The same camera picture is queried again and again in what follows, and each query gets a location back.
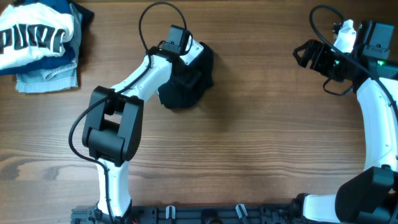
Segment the black t-shirt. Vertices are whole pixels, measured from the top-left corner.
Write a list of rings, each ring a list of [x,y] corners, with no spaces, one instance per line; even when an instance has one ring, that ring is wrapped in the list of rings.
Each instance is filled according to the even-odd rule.
[[[157,90],[160,103],[167,109],[191,108],[214,85],[214,51],[204,42],[198,45],[201,52],[195,59],[189,64],[183,60],[174,64],[170,80]]]

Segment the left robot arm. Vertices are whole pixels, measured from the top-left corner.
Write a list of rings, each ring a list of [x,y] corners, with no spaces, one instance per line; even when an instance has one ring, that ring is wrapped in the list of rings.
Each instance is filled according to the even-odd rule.
[[[194,40],[189,30],[171,26],[167,39],[148,49],[140,66],[123,82],[93,90],[82,134],[88,159],[99,175],[100,199],[92,220],[131,221],[129,161],[141,141],[145,102],[156,93],[167,109],[194,106],[213,85],[213,62],[209,46]]]

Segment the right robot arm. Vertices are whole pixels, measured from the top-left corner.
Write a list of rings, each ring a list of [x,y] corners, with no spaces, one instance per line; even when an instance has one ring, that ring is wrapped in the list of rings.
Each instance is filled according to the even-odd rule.
[[[363,172],[334,195],[304,196],[304,218],[328,223],[397,223],[397,116],[388,99],[397,99],[397,62],[388,59],[394,26],[353,21],[334,26],[334,46],[379,77],[372,79],[326,44],[309,40],[293,51],[301,67],[328,81],[352,81],[364,119],[366,158]]]

